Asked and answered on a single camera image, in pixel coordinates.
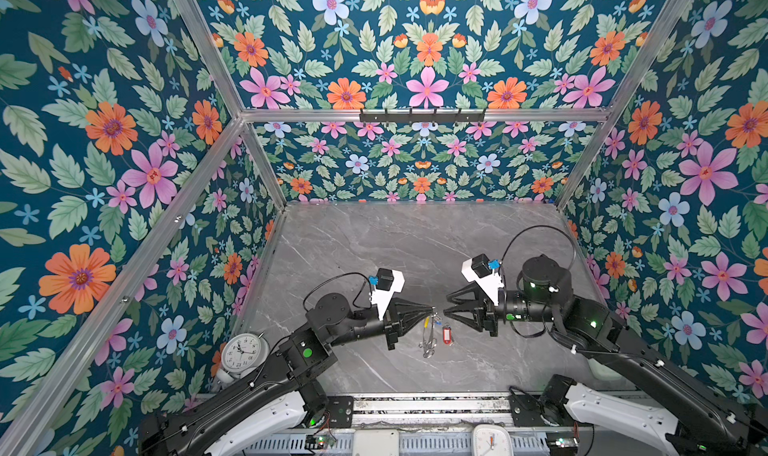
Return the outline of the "grey yellow keyring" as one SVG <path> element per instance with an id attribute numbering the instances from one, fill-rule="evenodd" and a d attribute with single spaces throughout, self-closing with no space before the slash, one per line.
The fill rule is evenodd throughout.
<path id="1" fill-rule="evenodd" d="M 424 319 L 422 326 L 422 341 L 420 348 L 424 359 L 431 358 L 436 351 L 436 347 L 441 340 L 442 323 L 436 312 Z"/>

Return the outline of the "red capped key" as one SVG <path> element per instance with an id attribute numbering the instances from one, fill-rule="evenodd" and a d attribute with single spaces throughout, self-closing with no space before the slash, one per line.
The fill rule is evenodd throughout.
<path id="1" fill-rule="evenodd" d="M 453 344 L 452 330 L 450 327 L 445 326 L 442 328 L 442 340 L 445 345 L 451 346 Z"/>

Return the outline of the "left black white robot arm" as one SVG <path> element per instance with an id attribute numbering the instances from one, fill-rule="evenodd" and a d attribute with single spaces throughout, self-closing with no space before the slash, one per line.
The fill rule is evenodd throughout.
<path id="1" fill-rule="evenodd" d="M 320 298 L 305 323 L 279 341 L 251 373 L 191 410 L 158 411 L 140 425 L 142 455 L 235 455 L 274 433 L 318 421 L 328 396 L 318 378 L 338 360 L 336 346 L 383 337 L 388 349 L 433 312 L 391 300 L 389 307 L 355 310 L 338 293 Z"/>

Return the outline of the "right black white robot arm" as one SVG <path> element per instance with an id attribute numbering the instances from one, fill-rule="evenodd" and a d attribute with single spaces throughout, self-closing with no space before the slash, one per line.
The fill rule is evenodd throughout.
<path id="1" fill-rule="evenodd" d="M 553 376 L 540 403 L 553 418 L 604 427 L 665 455 L 761 455 L 767 410 L 718 396 L 647 344 L 603 304 L 574 294 L 571 273 L 546 255 L 528 259 L 513 288 L 484 254 L 462 265 L 467 285 L 446 317 L 497 336 L 499 323 L 541 322 L 571 353 L 594 360 L 652 399 L 641 405 Z"/>

